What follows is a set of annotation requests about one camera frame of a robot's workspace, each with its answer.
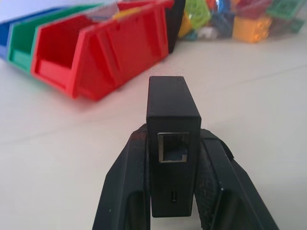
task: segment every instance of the yellow building block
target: yellow building block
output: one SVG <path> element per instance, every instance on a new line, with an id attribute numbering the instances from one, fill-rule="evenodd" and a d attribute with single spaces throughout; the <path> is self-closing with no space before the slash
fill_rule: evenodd
<path id="1" fill-rule="evenodd" d="M 187 14 L 184 12 L 182 22 L 181 22 L 181 27 L 180 27 L 180 30 L 179 30 L 179 33 L 178 33 L 178 37 L 183 37 L 184 35 L 186 35 L 191 30 L 192 30 L 191 21 L 190 21 L 189 17 L 187 16 Z"/>
<path id="2" fill-rule="evenodd" d="M 117 14 L 113 15 L 112 18 L 113 19 L 122 18 L 122 17 L 128 16 L 128 15 L 137 13 L 140 10 L 141 10 L 140 7 L 135 7 L 135 8 L 131 8 L 131 9 L 128 9 L 128 10 L 120 11 Z"/>
<path id="3" fill-rule="evenodd" d="M 270 17 L 251 20 L 236 16 L 232 37 L 250 43 L 265 40 L 269 35 L 271 23 L 272 19 Z"/>

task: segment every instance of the plastic bag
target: plastic bag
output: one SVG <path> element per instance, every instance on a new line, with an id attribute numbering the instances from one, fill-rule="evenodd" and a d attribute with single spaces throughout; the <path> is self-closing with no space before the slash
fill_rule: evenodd
<path id="1" fill-rule="evenodd" d="M 139 12 L 140 7 L 134 7 L 120 11 L 117 3 L 111 3 L 101 7 L 95 7 L 88 10 L 85 14 L 86 17 L 90 18 L 93 22 L 103 22 L 109 19 L 120 19 L 128 17 L 134 13 Z"/>
<path id="2" fill-rule="evenodd" d="M 234 38 L 248 43 L 268 36 L 297 34 L 296 18 L 306 0 L 186 0 L 178 37 L 184 40 Z"/>

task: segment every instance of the green building block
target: green building block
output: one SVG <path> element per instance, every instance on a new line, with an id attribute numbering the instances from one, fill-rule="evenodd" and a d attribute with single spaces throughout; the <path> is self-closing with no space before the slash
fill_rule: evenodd
<path id="1" fill-rule="evenodd" d="M 294 18 L 293 21 L 290 23 L 290 29 L 292 33 L 297 34 L 303 27 L 305 21 Z"/>
<path id="2" fill-rule="evenodd" d="M 193 29 L 199 29 L 210 19 L 211 14 L 205 0 L 186 0 L 185 12 Z"/>
<path id="3" fill-rule="evenodd" d="M 32 20 L 16 23 L 12 28 L 8 50 L 8 62 L 21 70 L 30 73 L 36 43 L 36 34 L 39 26 L 99 5 L 100 4 L 78 5 L 53 13 L 44 14 L 35 17 L 35 19 Z"/>
<path id="4" fill-rule="evenodd" d="M 266 13 L 273 18 L 292 20 L 306 0 L 273 0 Z"/>

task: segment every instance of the green storage bin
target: green storage bin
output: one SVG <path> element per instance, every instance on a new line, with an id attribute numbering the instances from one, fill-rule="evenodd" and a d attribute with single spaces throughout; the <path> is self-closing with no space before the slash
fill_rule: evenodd
<path id="1" fill-rule="evenodd" d="M 8 62 L 30 73 L 36 43 L 36 33 L 39 26 L 99 5 L 101 4 L 78 5 L 61 11 L 45 14 L 41 17 L 36 17 L 33 20 L 16 23 L 12 28 L 8 50 Z"/>

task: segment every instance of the plastic bin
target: plastic bin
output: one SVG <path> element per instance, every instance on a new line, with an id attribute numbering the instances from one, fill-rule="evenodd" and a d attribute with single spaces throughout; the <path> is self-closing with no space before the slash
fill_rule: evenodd
<path id="1" fill-rule="evenodd" d="M 168 55 L 165 7 L 172 5 L 119 2 L 120 11 L 140 10 L 97 22 L 91 18 L 95 8 L 91 17 L 82 13 L 45 25 L 38 30 L 31 73 L 72 98 L 99 100 Z"/>
<path id="2" fill-rule="evenodd" d="M 186 0 L 175 0 L 173 7 L 171 9 L 165 10 L 168 52 L 170 54 L 174 51 L 175 48 L 181 23 L 183 21 L 185 5 L 186 5 Z"/>
<path id="3" fill-rule="evenodd" d="M 25 15 L 19 18 L 10 19 L 8 21 L 0 23 L 0 58 L 6 60 L 7 59 L 7 52 L 8 52 L 8 45 L 11 38 L 11 27 L 14 23 L 22 22 L 25 20 L 29 20 L 31 18 L 51 13 L 58 10 L 63 10 L 65 7 L 54 7 L 48 10 L 39 11 L 32 13 L 30 15 Z"/>
<path id="4" fill-rule="evenodd" d="M 98 5 L 79 5 L 44 14 L 26 22 L 15 23 L 12 26 L 11 42 L 8 49 L 8 62 L 26 72 L 30 72 L 38 26 Z"/>

